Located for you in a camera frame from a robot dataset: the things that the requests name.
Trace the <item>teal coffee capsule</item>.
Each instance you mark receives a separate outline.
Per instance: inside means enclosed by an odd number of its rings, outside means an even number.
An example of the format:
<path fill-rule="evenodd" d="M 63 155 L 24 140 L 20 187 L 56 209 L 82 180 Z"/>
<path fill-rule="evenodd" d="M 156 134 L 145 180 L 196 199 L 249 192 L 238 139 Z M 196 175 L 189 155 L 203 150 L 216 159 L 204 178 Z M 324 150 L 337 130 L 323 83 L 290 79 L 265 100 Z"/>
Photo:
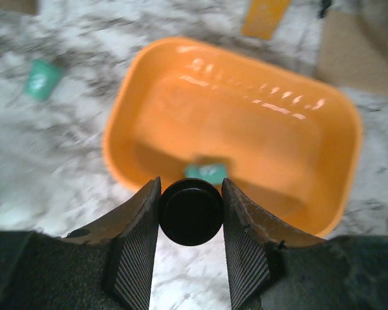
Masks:
<path fill-rule="evenodd" d="M 64 70 L 44 59 L 32 62 L 24 93 L 38 101 L 47 100 L 64 75 Z"/>
<path fill-rule="evenodd" d="M 186 178 L 196 178 L 220 185 L 229 175 L 228 164 L 218 158 L 198 158 L 184 168 Z"/>

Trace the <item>black coffee capsule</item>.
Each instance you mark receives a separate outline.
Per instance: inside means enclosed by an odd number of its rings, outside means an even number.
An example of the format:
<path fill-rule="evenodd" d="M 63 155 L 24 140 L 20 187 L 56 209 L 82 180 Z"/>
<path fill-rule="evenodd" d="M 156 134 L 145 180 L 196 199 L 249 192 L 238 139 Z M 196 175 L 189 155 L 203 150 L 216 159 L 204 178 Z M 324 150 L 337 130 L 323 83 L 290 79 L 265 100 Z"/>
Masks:
<path fill-rule="evenodd" d="M 198 246 L 210 241 L 221 228 L 223 217 L 220 192 L 201 179 L 176 181 L 159 200 L 159 225 L 179 245 Z"/>

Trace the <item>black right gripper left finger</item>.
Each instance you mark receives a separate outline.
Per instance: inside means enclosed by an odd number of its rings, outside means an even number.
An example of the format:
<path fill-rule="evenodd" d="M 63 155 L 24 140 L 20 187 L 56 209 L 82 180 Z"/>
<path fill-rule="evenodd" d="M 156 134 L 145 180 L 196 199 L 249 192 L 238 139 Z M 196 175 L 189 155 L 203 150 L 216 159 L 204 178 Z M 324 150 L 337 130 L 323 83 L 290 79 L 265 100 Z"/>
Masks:
<path fill-rule="evenodd" d="M 147 309 L 161 182 L 66 237 L 0 231 L 0 309 Z"/>

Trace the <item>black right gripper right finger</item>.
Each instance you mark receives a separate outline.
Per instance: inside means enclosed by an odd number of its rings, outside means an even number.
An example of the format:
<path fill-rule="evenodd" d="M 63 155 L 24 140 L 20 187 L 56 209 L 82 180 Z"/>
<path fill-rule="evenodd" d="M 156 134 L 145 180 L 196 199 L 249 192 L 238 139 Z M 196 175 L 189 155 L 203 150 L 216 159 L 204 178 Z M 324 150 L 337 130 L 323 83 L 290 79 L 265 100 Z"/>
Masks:
<path fill-rule="evenodd" d="M 303 232 L 222 183 L 233 309 L 388 309 L 388 236 Z"/>

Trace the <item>orange plastic basket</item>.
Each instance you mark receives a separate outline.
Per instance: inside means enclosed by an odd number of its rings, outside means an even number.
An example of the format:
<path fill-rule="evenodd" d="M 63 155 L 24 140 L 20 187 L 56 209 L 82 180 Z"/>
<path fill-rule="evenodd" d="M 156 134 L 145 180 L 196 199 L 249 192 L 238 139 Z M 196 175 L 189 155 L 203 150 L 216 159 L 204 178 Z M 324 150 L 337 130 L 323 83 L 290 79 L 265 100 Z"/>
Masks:
<path fill-rule="evenodd" d="M 319 237 L 346 207 L 363 137 L 334 87 L 186 37 L 137 53 L 102 140 L 111 175 L 164 187 L 188 165 L 223 163 L 255 203 Z"/>

